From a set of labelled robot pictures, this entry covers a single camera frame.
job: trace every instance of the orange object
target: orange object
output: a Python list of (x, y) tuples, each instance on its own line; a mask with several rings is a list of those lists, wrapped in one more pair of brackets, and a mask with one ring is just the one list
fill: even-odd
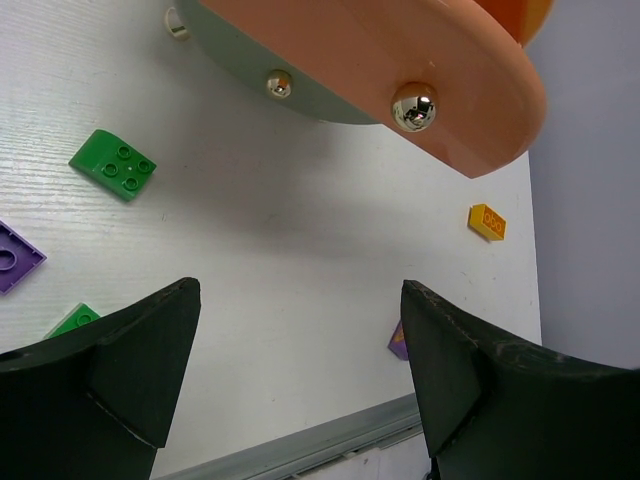
[(531, 41), (546, 20), (553, 0), (475, 0), (521, 45)]
[(471, 207), (469, 226), (488, 240), (504, 240), (507, 221), (484, 203)]
[[(201, 1), (468, 177), (516, 159), (542, 126), (546, 100), (535, 69), (473, 0), (280, 0), (277, 8), (262, 0)], [(419, 132), (402, 131), (391, 115), (392, 98), (409, 83), (438, 96), (437, 118)]]

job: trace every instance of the green duplo brick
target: green duplo brick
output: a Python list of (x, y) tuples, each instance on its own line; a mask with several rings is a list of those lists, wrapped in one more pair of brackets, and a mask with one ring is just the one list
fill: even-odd
[(69, 165), (127, 202), (140, 193), (156, 169), (155, 163), (105, 130), (93, 132)]
[(91, 310), (84, 303), (81, 303), (74, 308), (69, 315), (64, 317), (45, 338), (57, 337), (58, 335), (70, 332), (71, 330), (86, 325), (87, 323), (91, 323), (99, 318), (100, 315)]

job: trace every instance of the purple lego brick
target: purple lego brick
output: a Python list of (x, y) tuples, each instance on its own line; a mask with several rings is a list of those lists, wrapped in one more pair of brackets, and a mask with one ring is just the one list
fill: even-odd
[(396, 354), (400, 360), (409, 360), (409, 352), (407, 351), (407, 344), (404, 342), (404, 331), (402, 330), (402, 322), (398, 322), (396, 331), (393, 332), (391, 341), (389, 342), (389, 350)]
[(0, 294), (9, 293), (46, 259), (33, 245), (0, 222)]

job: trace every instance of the gray wall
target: gray wall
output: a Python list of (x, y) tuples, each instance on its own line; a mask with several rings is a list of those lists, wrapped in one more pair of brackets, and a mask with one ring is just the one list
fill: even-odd
[(640, 366), (640, 1), (557, 0), (527, 49), (549, 113), (531, 149), (545, 346)]

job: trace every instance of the white table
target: white table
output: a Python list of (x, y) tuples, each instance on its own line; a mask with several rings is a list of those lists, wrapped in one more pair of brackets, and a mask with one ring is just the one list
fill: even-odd
[[(200, 279), (155, 476), (411, 393), (386, 349), (404, 278), (540, 341), (526, 155), (471, 181), (385, 128), (302, 118), (171, 40), (166, 1), (0, 5), (0, 218), (49, 256), (0, 298), (0, 351), (80, 301)], [(67, 165), (98, 127), (158, 164), (131, 204)], [(467, 229), (485, 202), (505, 242)]]

